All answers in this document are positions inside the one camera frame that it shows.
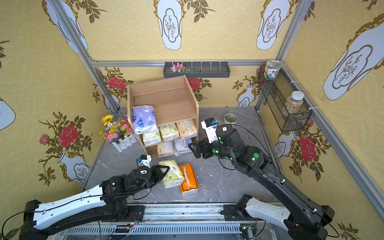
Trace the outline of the yellow green tissue pack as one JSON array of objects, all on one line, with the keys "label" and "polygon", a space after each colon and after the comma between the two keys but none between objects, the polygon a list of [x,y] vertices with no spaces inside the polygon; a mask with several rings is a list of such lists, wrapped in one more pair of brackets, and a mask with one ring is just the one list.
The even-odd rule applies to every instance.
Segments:
[{"label": "yellow green tissue pack", "polygon": [[159,165],[170,168],[163,178],[163,184],[166,189],[178,187],[185,180],[184,175],[175,160],[161,161],[159,162]]}]

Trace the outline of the beige orange tissue pack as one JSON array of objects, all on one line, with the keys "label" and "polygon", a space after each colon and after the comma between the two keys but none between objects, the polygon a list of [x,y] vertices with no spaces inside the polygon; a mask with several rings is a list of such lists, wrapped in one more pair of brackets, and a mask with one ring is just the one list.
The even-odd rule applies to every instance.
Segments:
[{"label": "beige orange tissue pack", "polygon": [[193,120],[176,122],[181,139],[186,140],[198,136],[198,130]]}]

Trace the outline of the purple tissue pack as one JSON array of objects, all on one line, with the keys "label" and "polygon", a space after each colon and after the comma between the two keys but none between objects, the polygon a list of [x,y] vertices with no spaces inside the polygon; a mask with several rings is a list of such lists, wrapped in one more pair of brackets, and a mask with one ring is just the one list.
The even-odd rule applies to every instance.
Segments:
[{"label": "purple tissue pack", "polygon": [[148,134],[159,130],[153,106],[135,106],[132,107],[132,110],[133,126],[136,134]]}]

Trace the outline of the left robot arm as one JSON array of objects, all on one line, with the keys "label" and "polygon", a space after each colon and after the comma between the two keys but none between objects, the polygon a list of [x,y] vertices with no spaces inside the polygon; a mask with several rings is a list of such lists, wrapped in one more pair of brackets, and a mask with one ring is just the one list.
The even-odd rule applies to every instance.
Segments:
[{"label": "left robot arm", "polygon": [[97,221],[123,221],[134,216],[127,198],[153,188],[170,167],[155,165],[119,175],[77,195],[50,202],[26,203],[21,240],[46,240],[49,236],[79,225]]}]

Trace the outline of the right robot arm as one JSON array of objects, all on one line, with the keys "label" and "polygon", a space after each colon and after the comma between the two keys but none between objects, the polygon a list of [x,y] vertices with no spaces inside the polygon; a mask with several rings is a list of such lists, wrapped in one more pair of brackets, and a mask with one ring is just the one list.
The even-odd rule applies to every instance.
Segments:
[{"label": "right robot arm", "polygon": [[285,230],[293,240],[324,240],[329,234],[335,211],[312,201],[279,172],[271,158],[255,146],[245,145],[238,130],[231,124],[221,125],[207,138],[190,143],[189,149],[198,158],[217,157],[228,160],[235,170],[254,179],[272,193],[282,207],[267,204],[250,195],[243,195],[236,205],[223,214],[227,220],[261,219]]}]

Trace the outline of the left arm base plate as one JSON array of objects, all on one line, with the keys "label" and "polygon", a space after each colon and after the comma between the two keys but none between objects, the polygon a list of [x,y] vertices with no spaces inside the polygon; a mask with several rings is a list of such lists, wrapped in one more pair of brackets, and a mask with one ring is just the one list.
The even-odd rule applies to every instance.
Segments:
[{"label": "left arm base plate", "polygon": [[144,205],[127,206],[127,212],[119,219],[120,222],[142,222],[145,213]]}]

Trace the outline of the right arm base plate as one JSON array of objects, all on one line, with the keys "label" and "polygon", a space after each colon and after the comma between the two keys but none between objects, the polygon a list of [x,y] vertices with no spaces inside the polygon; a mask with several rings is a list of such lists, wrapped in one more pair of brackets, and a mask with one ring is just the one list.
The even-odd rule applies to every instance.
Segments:
[{"label": "right arm base plate", "polygon": [[250,221],[253,218],[246,211],[246,204],[252,198],[250,195],[243,195],[235,205],[224,205],[220,212],[225,221]]}]

